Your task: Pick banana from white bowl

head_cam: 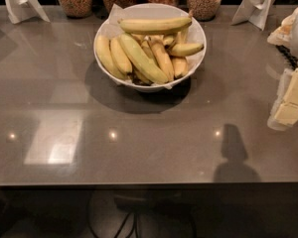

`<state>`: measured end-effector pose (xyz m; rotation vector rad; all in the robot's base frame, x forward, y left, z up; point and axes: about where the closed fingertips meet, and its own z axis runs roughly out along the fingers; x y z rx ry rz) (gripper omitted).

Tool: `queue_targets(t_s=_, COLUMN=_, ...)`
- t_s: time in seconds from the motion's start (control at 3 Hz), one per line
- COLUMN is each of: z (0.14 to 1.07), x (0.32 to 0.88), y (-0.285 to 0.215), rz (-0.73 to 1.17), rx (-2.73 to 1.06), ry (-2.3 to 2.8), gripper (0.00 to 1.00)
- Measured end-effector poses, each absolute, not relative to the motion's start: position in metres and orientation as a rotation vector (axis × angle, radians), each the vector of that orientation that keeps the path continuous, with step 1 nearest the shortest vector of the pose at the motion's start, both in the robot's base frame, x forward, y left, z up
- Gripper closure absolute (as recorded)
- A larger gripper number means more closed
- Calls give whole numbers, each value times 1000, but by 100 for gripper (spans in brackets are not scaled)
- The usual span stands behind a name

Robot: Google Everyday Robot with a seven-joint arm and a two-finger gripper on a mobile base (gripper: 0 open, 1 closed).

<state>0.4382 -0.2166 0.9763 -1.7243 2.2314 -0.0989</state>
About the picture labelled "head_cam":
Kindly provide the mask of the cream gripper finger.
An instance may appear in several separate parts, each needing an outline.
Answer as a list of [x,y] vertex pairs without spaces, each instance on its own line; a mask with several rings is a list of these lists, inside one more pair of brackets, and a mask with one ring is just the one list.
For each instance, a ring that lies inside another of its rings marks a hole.
[[270,111],[267,126],[277,131],[285,131],[298,122],[298,106],[286,103],[283,97],[287,91],[295,70],[285,69],[280,77],[277,98]]

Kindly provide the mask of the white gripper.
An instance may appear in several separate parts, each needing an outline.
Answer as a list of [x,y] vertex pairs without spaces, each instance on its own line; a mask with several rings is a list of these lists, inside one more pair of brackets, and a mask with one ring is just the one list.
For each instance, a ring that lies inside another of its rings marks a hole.
[[[290,55],[298,59],[298,7],[291,15],[282,20],[281,25],[268,36],[267,42],[287,48]],[[298,106],[298,68],[292,73],[283,100]]]

